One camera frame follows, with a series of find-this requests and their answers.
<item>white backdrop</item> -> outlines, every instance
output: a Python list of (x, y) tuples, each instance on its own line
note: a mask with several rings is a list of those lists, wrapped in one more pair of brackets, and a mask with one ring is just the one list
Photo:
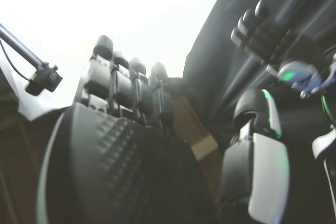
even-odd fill
[[(216, 0), (0, 0), (0, 23), (40, 59), (59, 67), (64, 78), (54, 93), (33, 97), (27, 81), (0, 51), (0, 67), (19, 96), (19, 111), (29, 120), (72, 103), (83, 67), (104, 34), (128, 58), (147, 67), (160, 61), (171, 77), (183, 73), (189, 53)], [(34, 68), (9, 46), (12, 62), (25, 76)]]

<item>cable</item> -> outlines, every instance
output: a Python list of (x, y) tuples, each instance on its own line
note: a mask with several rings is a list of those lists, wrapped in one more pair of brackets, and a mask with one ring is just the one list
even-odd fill
[(17, 70), (16, 67), (14, 67), (13, 63), (11, 62), (10, 58), (8, 57), (8, 55), (7, 55), (7, 53), (6, 53), (6, 50), (5, 50), (5, 48), (4, 48), (4, 45), (2, 45), (1, 40), (0, 40), (0, 45), (1, 45), (1, 47), (2, 47), (2, 51), (4, 52), (4, 54), (5, 54), (5, 56), (6, 56), (7, 60), (8, 60), (8, 62), (9, 62), (9, 64), (10, 64), (11, 67), (15, 70), (15, 72), (17, 72), (17, 74), (18, 74), (19, 76), (21, 76), (23, 79), (25, 79), (25, 80), (27, 80), (27, 81), (30, 82), (30, 80), (29, 80), (27, 77), (25, 77), (23, 74), (21, 74), (21, 73), (19, 72), (19, 70)]

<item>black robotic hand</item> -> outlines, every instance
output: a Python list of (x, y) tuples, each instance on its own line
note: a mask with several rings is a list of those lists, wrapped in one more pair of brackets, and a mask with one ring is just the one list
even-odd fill
[(248, 9), (239, 19), (231, 40), (266, 64), (270, 74), (301, 92), (303, 98), (334, 81), (334, 67), (325, 61), (315, 41), (270, 20), (263, 0), (254, 12)]

